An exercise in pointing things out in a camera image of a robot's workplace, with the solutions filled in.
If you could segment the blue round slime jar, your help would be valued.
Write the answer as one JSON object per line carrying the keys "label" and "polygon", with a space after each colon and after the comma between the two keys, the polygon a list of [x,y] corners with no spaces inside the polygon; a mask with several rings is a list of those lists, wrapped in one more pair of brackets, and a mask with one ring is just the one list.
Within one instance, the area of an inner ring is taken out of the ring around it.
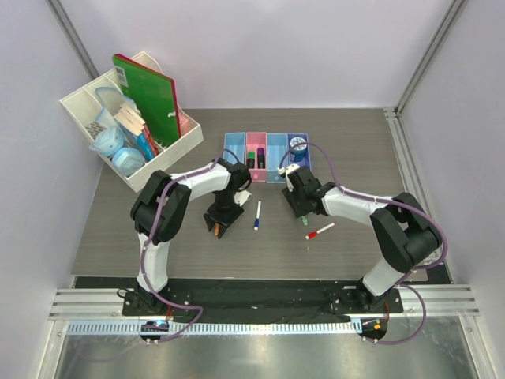
{"label": "blue round slime jar", "polygon": [[306,144],[307,136],[304,134],[289,134],[288,142],[291,148],[289,154],[290,162],[298,163],[303,161],[308,150],[308,145]]}

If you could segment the pastel four-drawer organizer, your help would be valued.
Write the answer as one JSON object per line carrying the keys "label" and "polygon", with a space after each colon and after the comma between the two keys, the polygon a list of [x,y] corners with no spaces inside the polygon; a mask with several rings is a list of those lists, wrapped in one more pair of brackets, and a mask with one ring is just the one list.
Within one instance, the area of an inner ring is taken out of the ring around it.
{"label": "pastel four-drawer organizer", "polygon": [[[272,184],[283,184],[286,180],[279,176],[277,168],[282,162],[283,167],[294,163],[290,162],[289,154],[281,161],[284,154],[289,150],[288,135],[304,134],[309,141],[307,133],[266,133],[266,132],[235,132],[226,133],[224,136],[223,153],[224,160],[234,164],[240,161],[247,166],[247,155],[249,151],[254,151],[256,156],[255,168],[250,169],[254,182],[266,182]],[[259,169],[257,166],[257,149],[261,147],[265,151],[265,168]],[[310,160],[309,146],[305,159],[297,163],[299,166],[312,167]]]}

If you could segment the purple highlighter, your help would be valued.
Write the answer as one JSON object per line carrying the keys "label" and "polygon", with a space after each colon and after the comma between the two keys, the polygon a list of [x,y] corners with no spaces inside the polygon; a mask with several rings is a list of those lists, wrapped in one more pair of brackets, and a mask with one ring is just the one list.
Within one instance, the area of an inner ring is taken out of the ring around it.
{"label": "purple highlighter", "polygon": [[265,151],[261,147],[257,149],[257,166],[259,169],[265,168]]}

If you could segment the green highlighter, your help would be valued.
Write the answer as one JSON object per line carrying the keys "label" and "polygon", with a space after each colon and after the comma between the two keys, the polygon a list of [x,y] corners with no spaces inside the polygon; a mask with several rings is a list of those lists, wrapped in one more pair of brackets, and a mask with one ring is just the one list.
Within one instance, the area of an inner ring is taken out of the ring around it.
{"label": "green highlighter", "polygon": [[255,152],[254,151],[249,151],[248,152],[246,162],[247,162],[248,168],[250,168],[250,169],[254,169],[255,168],[256,156],[255,156]]}

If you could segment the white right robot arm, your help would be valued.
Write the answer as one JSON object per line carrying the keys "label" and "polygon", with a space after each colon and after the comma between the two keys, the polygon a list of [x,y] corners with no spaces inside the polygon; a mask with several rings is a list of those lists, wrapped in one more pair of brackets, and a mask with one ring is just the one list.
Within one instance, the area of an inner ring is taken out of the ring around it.
{"label": "white right robot arm", "polygon": [[358,280],[356,300],[367,312],[383,305],[394,285],[443,244],[442,232],[410,193],[374,197],[329,182],[321,184],[306,166],[279,168],[282,191],[296,217],[314,213],[342,217],[373,229],[382,257]]}

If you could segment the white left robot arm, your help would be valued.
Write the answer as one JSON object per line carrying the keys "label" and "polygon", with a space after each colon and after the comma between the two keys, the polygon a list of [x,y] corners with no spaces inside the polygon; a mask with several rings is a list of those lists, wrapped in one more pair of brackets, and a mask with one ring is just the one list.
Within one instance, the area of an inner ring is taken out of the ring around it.
{"label": "white left robot arm", "polygon": [[181,174],[156,171],[151,175],[130,212],[140,242],[136,293],[148,313],[158,315],[167,308],[168,296],[162,290],[168,284],[170,243],[181,229],[189,203],[208,194],[214,196],[204,222],[221,238],[243,214],[240,196],[249,197],[251,183],[246,165],[222,158]]}

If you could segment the red whiteboard marker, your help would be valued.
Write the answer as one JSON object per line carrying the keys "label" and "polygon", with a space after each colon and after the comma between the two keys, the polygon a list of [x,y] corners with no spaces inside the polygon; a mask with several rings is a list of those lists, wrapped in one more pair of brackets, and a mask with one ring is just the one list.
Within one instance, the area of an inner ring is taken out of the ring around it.
{"label": "red whiteboard marker", "polygon": [[335,226],[335,223],[329,223],[323,227],[321,227],[320,229],[316,230],[316,231],[312,231],[310,233],[308,233],[306,236],[305,236],[305,239],[306,240],[310,240],[310,239],[313,239],[315,238],[317,235],[320,235],[321,233],[333,228]]}

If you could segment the pink notebook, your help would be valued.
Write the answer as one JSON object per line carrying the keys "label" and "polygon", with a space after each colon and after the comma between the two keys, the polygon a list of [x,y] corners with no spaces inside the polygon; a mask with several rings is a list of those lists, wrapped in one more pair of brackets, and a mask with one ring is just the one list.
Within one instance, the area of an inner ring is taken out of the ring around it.
{"label": "pink notebook", "polygon": [[188,117],[184,112],[180,111],[178,115],[179,115],[180,135],[183,137],[191,130],[191,125]]}

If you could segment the light blue round case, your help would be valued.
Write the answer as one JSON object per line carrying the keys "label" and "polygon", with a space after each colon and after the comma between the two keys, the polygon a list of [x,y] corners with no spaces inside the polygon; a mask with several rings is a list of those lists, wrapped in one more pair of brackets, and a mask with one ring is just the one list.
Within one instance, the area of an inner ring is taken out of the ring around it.
{"label": "light blue round case", "polygon": [[135,148],[120,148],[112,158],[118,172],[126,177],[134,174],[145,164],[145,158]]}

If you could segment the wooden clips stack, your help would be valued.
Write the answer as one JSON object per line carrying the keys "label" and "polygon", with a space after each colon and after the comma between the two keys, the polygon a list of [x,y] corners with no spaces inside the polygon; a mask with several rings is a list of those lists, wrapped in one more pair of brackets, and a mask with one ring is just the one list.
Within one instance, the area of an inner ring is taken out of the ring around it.
{"label": "wooden clips stack", "polygon": [[134,136],[138,137],[144,133],[145,121],[139,116],[130,102],[124,101],[115,113],[114,118]]}

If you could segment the white desk organizer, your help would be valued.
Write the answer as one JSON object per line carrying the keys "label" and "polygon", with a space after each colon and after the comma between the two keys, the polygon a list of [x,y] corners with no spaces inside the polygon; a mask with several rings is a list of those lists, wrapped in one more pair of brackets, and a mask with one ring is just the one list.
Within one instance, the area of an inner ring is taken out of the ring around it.
{"label": "white desk organizer", "polygon": [[178,105],[174,79],[146,53],[114,54],[113,68],[61,99],[89,148],[139,192],[203,142],[201,126]]}

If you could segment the blue tape dispenser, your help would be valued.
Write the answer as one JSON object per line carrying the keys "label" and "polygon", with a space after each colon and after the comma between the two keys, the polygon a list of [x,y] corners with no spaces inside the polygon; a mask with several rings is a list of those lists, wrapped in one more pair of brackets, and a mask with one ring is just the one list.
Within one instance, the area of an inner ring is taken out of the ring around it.
{"label": "blue tape dispenser", "polygon": [[112,159],[116,153],[125,147],[125,134],[119,127],[108,128],[101,131],[94,142],[89,146],[106,158]]}

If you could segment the green notebook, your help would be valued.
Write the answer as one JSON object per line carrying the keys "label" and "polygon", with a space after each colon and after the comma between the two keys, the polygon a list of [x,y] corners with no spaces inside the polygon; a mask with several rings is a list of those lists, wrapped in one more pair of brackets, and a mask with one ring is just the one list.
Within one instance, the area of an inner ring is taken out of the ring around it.
{"label": "green notebook", "polygon": [[132,99],[155,141],[169,147],[181,137],[174,80],[122,54],[112,57],[122,93]]}

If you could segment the clear blue measuring cup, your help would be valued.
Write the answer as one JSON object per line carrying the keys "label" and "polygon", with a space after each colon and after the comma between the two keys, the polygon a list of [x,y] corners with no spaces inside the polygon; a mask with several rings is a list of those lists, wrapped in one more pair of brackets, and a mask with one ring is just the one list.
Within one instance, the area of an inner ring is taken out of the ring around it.
{"label": "clear blue measuring cup", "polygon": [[123,100],[122,92],[113,87],[98,87],[91,90],[86,89],[86,93],[93,96],[99,103],[99,112],[94,120],[89,123],[85,129],[88,134],[95,140],[99,133],[105,129],[119,127],[119,122],[114,118],[113,111],[117,111],[120,101]]}

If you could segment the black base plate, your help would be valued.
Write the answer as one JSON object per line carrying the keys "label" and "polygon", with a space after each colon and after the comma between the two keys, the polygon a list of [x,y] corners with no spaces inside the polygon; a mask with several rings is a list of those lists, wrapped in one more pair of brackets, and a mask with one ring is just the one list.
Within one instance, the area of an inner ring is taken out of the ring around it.
{"label": "black base plate", "polygon": [[[143,289],[134,278],[78,276],[76,289],[111,289],[123,302],[125,315],[190,315]],[[358,313],[403,312],[399,291],[392,289],[368,300],[350,280],[239,280],[170,278],[159,291],[164,299],[183,306],[202,306],[202,318],[231,321],[233,315],[253,314],[285,320],[290,316],[337,316]]]}

